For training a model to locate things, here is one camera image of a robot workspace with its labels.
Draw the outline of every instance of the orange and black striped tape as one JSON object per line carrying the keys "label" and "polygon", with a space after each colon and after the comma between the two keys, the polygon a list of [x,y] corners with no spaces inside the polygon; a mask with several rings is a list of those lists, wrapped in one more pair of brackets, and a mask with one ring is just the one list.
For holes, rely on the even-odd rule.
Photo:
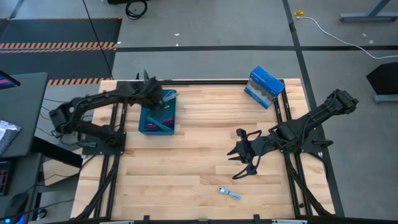
{"label": "orange and black striped tape", "polygon": [[0,49],[85,49],[116,48],[114,42],[0,43]]}
{"label": "orange and black striped tape", "polygon": [[[116,50],[114,47],[103,47],[103,50]],[[9,53],[34,53],[34,52],[72,52],[72,51],[85,51],[85,50],[101,50],[99,47],[83,48],[83,49],[42,49],[42,50],[1,50],[0,54]]]}
{"label": "orange and black striped tape", "polygon": [[99,84],[102,80],[110,80],[110,78],[63,78],[63,79],[49,80],[47,85]]}

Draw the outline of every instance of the chair wheel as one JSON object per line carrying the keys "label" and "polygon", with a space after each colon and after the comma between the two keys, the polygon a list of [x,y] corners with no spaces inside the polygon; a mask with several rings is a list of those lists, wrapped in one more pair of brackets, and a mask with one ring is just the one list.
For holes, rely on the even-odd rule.
{"label": "chair wheel", "polygon": [[47,209],[41,209],[41,210],[37,213],[36,220],[40,220],[40,219],[44,218],[46,215],[47,215]]}

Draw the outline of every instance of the blue cardboard box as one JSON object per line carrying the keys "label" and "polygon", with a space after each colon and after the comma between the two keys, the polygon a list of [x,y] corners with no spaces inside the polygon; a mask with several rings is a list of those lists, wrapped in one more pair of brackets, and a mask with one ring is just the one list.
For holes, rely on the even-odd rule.
{"label": "blue cardboard box", "polygon": [[265,109],[268,109],[284,88],[285,85],[281,81],[274,78],[260,66],[257,66],[250,73],[249,81],[244,91]]}

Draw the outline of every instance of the hazard stripe tape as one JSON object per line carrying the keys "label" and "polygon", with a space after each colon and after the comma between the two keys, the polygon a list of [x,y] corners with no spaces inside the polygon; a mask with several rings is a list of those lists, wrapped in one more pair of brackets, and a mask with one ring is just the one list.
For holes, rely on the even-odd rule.
{"label": "hazard stripe tape", "polygon": [[[100,42],[102,48],[116,47],[114,42]],[[0,49],[68,49],[99,47],[97,42],[0,43]]]}
{"label": "hazard stripe tape", "polygon": [[102,80],[110,80],[110,78],[62,78],[62,79],[49,80],[47,85],[99,84]]}
{"label": "hazard stripe tape", "polygon": [[[115,50],[116,47],[103,47],[103,50]],[[11,53],[37,53],[37,52],[77,52],[77,51],[89,51],[89,50],[101,50],[99,47],[91,48],[70,48],[70,49],[42,49],[42,50],[1,50],[0,54],[11,54]]]}
{"label": "hazard stripe tape", "polygon": [[[76,18],[27,18],[27,19],[11,19],[11,20],[78,20],[88,19],[88,17],[76,17]],[[93,19],[122,19],[121,17],[95,17]]]}

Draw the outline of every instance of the floor mat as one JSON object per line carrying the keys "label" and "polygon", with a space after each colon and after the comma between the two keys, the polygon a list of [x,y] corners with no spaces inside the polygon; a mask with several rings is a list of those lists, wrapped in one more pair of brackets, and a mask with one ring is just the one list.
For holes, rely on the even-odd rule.
{"label": "floor mat", "polygon": [[[115,51],[104,50],[113,66]],[[100,50],[70,52],[21,52],[1,53],[0,68],[10,75],[46,72],[49,84],[59,85],[55,80],[109,78],[109,70]],[[90,84],[87,82],[63,82],[62,84]]]}
{"label": "floor mat", "polygon": [[49,85],[93,84],[110,78],[120,18],[11,19],[0,21],[0,68],[6,73],[47,72]]}
{"label": "floor mat", "polygon": [[[121,19],[92,19],[101,42],[117,42]],[[96,42],[88,19],[11,19],[0,43]]]}
{"label": "floor mat", "polygon": [[8,22],[9,22],[8,19],[0,19],[0,37],[2,36],[3,32],[5,31]]}

